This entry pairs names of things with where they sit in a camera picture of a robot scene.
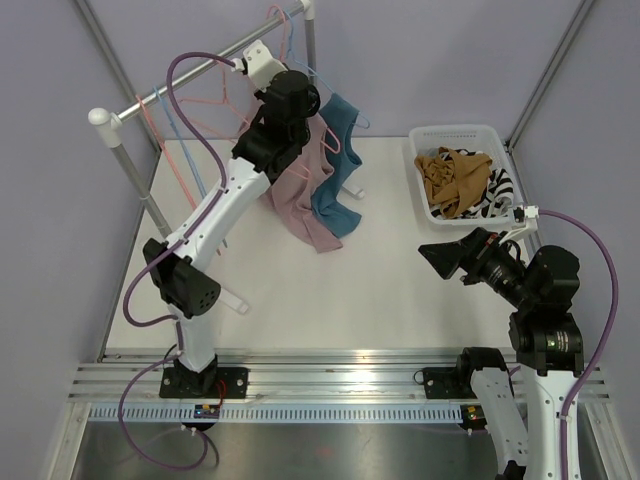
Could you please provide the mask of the black white striped tank top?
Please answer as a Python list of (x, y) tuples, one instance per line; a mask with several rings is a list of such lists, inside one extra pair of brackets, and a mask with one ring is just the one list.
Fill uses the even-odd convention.
[(480, 200), (455, 219), (495, 218), (506, 215), (514, 204), (514, 184), (504, 168), (493, 170)]

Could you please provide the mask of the mustard tank top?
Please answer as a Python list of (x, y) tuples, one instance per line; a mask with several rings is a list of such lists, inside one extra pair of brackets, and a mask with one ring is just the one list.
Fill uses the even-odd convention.
[(485, 153), (440, 147), (436, 153), (418, 155), (427, 201), (444, 219), (462, 216), (475, 206), (487, 189), (492, 159)]

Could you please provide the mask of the mauve pink tank top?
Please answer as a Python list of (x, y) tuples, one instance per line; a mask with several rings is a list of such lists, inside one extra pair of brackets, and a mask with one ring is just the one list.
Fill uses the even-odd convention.
[(342, 242), (318, 220), (312, 209), (312, 195), (333, 173), (323, 144), (326, 122), (319, 114), (308, 120), (311, 138), (301, 155), (260, 197), (288, 231), (311, 245), (317, 253), (338, 250)]

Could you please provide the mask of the pink hanger of mauve top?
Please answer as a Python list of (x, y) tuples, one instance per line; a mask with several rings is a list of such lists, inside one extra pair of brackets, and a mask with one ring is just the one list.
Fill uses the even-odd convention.
[[(293, 36), (294, 25), (292, 17), (280, 6), (273, 4), (270, 6), (268, 16), (275, 16), (273, 10), (279, 15), (284, 25), (284, 30), (288, 33), (283, 34), (283, 40), (281, 45), (280, 61), (285, 63), (287, 60), (291, 60), (298, 66), (302, 66), (307, 70), (307, 73), (315, 73), (308, 65), (298, 62), (293, 52)], [(293, 133), (293, 139), (296, 141), (302, 141), (304, 139), (309, 140), (311, 134), (307, 132), (303, 133), (304, 127), (301, 126), (302, 122), (308, 118), (313, 117), (320, 108), (320, 95), (315, 86), (312, 85), (312, 78), (310, 75), (306, 75), (304, 72), (293, 71), (291, 74), (286, 74), (287, 85), (292, 84), (293, 90), (288, 93), (288, 98), (285, 101), (287, 107), (285, 108), (286, 122), (294, 122), (299, 124), (295, 127)], [(339, 154), (342, 150), (342, 144), (338, 136), (329, 127), (325, 126), (325, 132), (321, 135), (320, 144), (325, 148), (326, 152), (332, 154)]]

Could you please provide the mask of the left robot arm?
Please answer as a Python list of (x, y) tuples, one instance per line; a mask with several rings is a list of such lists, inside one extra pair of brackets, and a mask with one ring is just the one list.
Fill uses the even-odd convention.
[(311, 138), (308, 120), (320, 107), (317, 88), (296, 70), (276, 74), (255, 95), (261, 106), (233, 147), (225, 178), (178, 230), (143, 247), (152, 282), (176, 326), (176, 357), (163, 372), (162, 398), (246, 395), (247, 371), (218, 365), (209, 312), (221, 286), (206, 270), (248, 207), (301, 155)]

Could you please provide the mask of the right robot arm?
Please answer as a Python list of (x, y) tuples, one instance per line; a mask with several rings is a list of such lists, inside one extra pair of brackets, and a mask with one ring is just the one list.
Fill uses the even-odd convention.
[(577, 412), (571, 389), (584, 371), (583, 338), (569, 311), (580, 286), (578, 258), (546, 245), (524, 263), (513, 240), (484, 228), (458, 241), (422, 245), (419, 252), (442, 278), (463, 270), (464, 285), (484, 283), (514, 307), (509, 338), (527, 414), (520, 414), (497, 348), (466, 347), (452, 368), (423, 368), (426, 397), (479, 403), (481, 413), (467, 414), (463, 422), (490, 432), (498, 478), (580, 478), (578, 432), (570, 422)]

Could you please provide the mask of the teal blue tank top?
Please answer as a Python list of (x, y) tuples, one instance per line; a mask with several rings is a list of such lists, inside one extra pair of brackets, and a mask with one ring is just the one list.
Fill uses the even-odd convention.
[(362, 165), (352, 147), (352, 133), (359, 111), (340, 95), (333, 93), (320, 109), (320, 115), (340, 141), (338, 153), (327, 151), (325, 156), (334, 172), (316, 188), (311, 196), (315, 217), (335, 237), (351, 234), (359, 225), (361, 215), (338, 201), (338, 194), (350, 175)]

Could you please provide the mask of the blue hanger of teal top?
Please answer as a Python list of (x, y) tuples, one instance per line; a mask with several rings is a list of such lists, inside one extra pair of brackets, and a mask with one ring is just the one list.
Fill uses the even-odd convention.
[(307, 63), (304, 63), (296, 58), (296, 53), (294, 49), (294, 39), (295, 39), (295, 24), (293, 21), (293, 16), (287, 11), (279, 7), (278, 5), (273, 5), (280, 17), (282, 18), (282, 22), (287, 24), (286, 30), (288, 33), (286, 34), (286, 38), (283, 42), (284, 49), (284, 59), (286, 63), (292, 63), (302, 68), (302, 71), (310, 76), (310, 79), (314, 84), (317, 81), (324, 86), (324, 88), (331, 94), (336, 95), (336, 91), (333, 87), (318, 74), (318, 72), (314, 69), (315, 66), (315, 34), (314, 34), (314, 25), (311, 24), (309, 29), (311, 31), (311, 56), (308, 59)]

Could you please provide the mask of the white plastic basket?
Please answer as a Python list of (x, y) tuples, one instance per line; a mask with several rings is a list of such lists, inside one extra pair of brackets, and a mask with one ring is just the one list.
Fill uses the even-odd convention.
[[(469, 152), (486, 153), (493, 160), (493, 170), (504, 168), (511, 179), (515, 179), (515, 170), (507, 156), (505, 146), (496, 130), (490, 126), (463, 124), (417, 127), (409, 132), (408, 138), (409, 149), (413, 157), (416, 157), (420, 150), (435, 147), (453, 147), (455, 150), (462, 148)], [(512, 207), (506, 215), (495, 218), (445, 220), (434, 216), (432, 208), (428, 205), (426, 187), (420, 177), (419, 172), (416, 172), (425, 216), (432, 224), (440, 228), (482, 226), (490, 230), (510, 230), (514, 226)]]

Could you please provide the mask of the metal clothes rack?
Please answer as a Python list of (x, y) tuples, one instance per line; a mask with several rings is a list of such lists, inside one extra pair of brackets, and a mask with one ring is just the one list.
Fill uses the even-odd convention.
[[(116, 80), (120, 83), (120, 86), (124, 88), (125, 95), (131, 100), (131, 104), (119, 113), (110, 112), (103, 108), (92, 109), (89, 112), (89, 122), (96, 128), (105, 145), (111, 150), (119, 162), (159, 233), (166, 237), (171, 233), (169, 223), (155, 202), (150, 188), (142, 180), (141, 173), (134, 166), (129, 153), (123, 145), (119, 135), (119, 129), (122, 128), (125, 122), (139, 115), (145, 116), (148, 113), (148, 108), (157, 103), (163, 105), (163, 107), (167, 107), (168, 104), (164, 98), (167, 96), (168, 88), (166, 85), (161, 85), (154, 88), (146, 96), (137, 97), (90, 3), (80, 1), (78, 5), (83, 17), (89, 21), (90, 32), (96, 36), (98, 46), (106, 56), (107, 63), (115, 74)], [(302, 62), (300, 65), (310, 74), (311, 81), (317, 83), (320, 80), (320, 76), (316, 72), (316, 3), (314, 1), (295, 1), (289, 7), (285, 8), (281, 14), (268, 15), (267, 19), (261, 25), (234, 40), (230, 45), (219, 51), (217, 55), (219, 57), (230, 58), (244, 50), (252, 42), (275, 30), (278, 26), (291, 26), (293, 24), (293, 18), (297, 15), (304, 17), (307, 56), (307, 61)]]

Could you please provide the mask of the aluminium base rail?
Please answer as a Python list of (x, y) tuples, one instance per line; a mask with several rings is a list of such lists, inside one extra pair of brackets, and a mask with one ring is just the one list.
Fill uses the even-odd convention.
[[(112, 402), (135, 374), (161, 360), (166, 349), (108, 348), (77, 368), (68, 396), (75, 402)], [(410, 404), (425, 401), (418, 384), (425, 367), (452, 367), (460, 348), (387, 350), (218, 351), (222, 366), (249, 370), (248, 403)]]

